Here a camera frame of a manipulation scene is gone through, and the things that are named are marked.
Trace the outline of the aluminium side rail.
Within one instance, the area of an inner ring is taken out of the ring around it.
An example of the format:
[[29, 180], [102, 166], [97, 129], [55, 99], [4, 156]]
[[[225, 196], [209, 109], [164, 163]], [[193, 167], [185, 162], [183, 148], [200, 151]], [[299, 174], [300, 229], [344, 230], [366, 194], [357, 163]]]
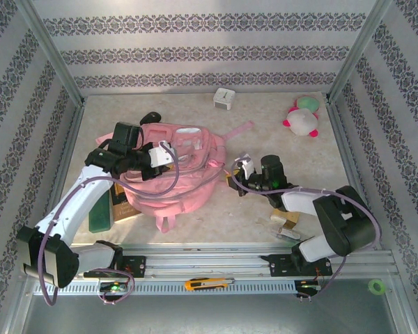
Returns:
[[346, 177], [351, 186], [358, 192], [364, 204], [370, 209], [371, 206], [367, 201], [364, 188], [359, 180], [359, 171], [353, 159], [353, 150], [348, 142], [346, 131], [343, 128], [340, 116], [334, 104], [326, 102], [326, 110], [330, 119], [334, 137], [338, 145], [339, 153], [341, 155]]
[[84, 105], [80, 104], [67, 109], [63, 114], [61, 124], [54, 138], [54, 144], [49, 149], [49, 156], [45, 160], [47, 166], [40, 179], [36, 207], [33, 209], [31, 220], [28, 222], [31, 231], [38, 231], [39, 222], [49, 215], [62, 199], [83, 111]]

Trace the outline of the black computer mouse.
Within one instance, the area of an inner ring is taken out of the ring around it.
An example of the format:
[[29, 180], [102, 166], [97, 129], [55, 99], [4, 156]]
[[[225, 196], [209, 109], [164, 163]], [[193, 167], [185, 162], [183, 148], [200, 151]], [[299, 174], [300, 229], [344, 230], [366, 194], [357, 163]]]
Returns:
[[161, 115], [158, 112], [151, 111], [147, 113], [139, 122], [140, 125], [146, 125], [151, 123], [160, 122], [162, 119]]

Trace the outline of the pink backpack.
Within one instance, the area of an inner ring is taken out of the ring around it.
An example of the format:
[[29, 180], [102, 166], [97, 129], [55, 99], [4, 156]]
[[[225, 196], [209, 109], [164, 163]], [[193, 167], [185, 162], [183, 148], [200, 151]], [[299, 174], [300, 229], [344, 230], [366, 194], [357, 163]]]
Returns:
[[178, 168], [148, 181], [141, 173], [128, 171], [120, 176], [128, 202], [143, 214], [156, 218], [157, 228], [165, 233], [174, 227], [176, 216], [202, 207], [211, 197], [219, 176], [225, 171], [226, 142], [251, 129], [253, 122], [218, 136], [205, 127], [166, 123], [142, 125], [146, 140], [155, 147], [166, 141], [176, 151]]

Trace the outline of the green pink plush toy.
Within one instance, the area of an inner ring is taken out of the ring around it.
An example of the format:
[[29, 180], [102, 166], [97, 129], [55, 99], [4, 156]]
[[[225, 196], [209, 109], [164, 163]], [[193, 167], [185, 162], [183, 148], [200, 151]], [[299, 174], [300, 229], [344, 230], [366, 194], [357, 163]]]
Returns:
[[320, 101], [310, 95], [303, 95], [295, 100], [294, 107], [308, 109], [310, 112], [316, 113], [320, 107]]

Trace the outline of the green book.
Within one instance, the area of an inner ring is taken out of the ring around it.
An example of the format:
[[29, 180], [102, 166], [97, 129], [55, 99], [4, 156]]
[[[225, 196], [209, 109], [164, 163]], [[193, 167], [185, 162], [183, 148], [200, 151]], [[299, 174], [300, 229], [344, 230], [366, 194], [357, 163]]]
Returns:
[[106, 232], [113, 225], [110, 191], [104, 193], [88, 213], [88, 230], [91, 233]]

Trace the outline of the green tape roll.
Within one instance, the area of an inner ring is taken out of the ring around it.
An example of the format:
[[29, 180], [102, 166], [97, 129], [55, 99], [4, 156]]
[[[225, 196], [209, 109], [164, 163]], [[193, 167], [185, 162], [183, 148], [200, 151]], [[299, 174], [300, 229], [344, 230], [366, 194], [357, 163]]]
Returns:
[[381, 296], [386, 292], [386, 286], [384, 282], [380, 279], [372, 279], [368, 283], [368, 289], [370, 293]]

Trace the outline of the aluminium mounting rail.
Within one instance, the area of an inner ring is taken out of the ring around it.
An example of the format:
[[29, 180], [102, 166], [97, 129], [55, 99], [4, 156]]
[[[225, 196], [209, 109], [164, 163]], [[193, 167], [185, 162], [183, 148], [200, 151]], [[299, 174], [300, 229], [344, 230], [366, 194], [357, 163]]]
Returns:
[[[126, 255], [144, 256], [146, 280], [187, 280], [189, 278], [235, 278], [258, 280], [270, 277], [270, 264], [263, 256], [289, 254], [280, 243], [181, 243], [125, 244]], [[331, 259], [336, 279], [386, 278], [399, 275], [390, 250], [365, 250]]]

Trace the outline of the tan wooden block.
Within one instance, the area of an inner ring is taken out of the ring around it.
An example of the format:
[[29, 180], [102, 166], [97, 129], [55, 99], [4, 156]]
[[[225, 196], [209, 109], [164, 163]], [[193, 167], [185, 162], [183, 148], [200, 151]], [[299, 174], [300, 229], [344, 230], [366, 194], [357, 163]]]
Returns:
[[299, 220], [299, 212], [283, 212], [278, 209], [274, 209], [270, 215], [270, 219], [276, 223], [281, 223], [284, 228], [292, 230]]

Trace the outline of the dark book with gold print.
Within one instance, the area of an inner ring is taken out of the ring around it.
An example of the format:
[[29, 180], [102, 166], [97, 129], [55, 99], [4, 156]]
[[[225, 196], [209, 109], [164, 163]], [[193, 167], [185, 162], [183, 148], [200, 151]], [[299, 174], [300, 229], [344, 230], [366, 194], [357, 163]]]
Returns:
[[114, 223], [129, 221], [142, 213], [128, 202], [124, 188], [114, 183], [110, 188], [111, 208]]

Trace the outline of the white pink plush toy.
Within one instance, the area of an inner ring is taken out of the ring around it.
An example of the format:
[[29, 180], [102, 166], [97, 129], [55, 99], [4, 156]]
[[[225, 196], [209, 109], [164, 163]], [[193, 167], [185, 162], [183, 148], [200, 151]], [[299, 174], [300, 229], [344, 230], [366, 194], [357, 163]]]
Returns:
[[296, 106], [290, 108], [282, 124], [296, 136], [315, 138], [319, 135], [318, 116], [306, 108], [298, 108]]

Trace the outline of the white cube clock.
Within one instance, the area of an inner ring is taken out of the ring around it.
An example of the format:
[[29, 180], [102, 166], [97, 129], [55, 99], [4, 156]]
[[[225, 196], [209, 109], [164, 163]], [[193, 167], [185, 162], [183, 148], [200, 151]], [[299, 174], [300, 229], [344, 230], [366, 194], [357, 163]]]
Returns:
[[213, 97], [213, 104], [215, 108], [229, 111], [231, 110], [234, 99], [234, 90], [228, 88], [218, 88]]

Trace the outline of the orange utility knife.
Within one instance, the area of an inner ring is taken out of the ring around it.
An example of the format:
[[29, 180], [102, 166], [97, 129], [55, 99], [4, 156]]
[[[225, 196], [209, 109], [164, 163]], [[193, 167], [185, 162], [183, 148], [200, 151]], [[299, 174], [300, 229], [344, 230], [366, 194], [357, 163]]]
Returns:
[[235, 282], [234, 278], [193, 278], [185, 282], [187, 291], [224, 289]]

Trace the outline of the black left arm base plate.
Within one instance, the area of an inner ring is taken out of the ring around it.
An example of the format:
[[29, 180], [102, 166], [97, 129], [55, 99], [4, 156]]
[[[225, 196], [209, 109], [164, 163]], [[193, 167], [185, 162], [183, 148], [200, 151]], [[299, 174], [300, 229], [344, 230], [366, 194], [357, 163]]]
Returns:
[[[124, 255], [122, 260], [116, 265], [115, 270], [130, 273], [133, 278], [144, 278], [146, 270], [145, 256]], [[83, 273], [84, 278], [127, 278], [125, 274], [104, 272], [99, 270], [87, 271]]]

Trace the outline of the aluminium frame post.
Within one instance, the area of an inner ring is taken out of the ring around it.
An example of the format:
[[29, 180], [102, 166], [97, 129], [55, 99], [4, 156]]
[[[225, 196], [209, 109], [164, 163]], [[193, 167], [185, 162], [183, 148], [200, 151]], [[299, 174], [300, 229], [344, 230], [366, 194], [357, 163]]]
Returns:
[[392, 4], [393, 0], [376, 0], [368, 17], [363, 23], [362, 29], [359, 32], [356, 41], [352, 45], [341, 69], [339, 70], [330, 91], [326, 94], [327, 102], [329, 104], [337, 100], [343, 87], [349, 80], [358, 60], [362, 57], [366, 46], [370, 42], [372, 35], [375, 33], [377, 27], [385, 16], [387, 10]]
[[84, 98], [71, 75], [60, 51], [57, 49], [32, 0], [14, 0], [25, 22], [29, 25], [43, 52], [58, 74], [75, 106], [81, 106]]

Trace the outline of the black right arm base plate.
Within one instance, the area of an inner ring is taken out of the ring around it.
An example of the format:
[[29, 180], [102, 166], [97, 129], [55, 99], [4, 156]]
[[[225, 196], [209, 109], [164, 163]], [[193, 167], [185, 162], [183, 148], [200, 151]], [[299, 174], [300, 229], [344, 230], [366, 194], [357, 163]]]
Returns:
[[331, 262], [322, 258], [315, 262], [307, 262], [302, 257], [289, 254], [261, 255], [260, 258], [269, 264], [272, 277], [311, 277], [331, 276]]

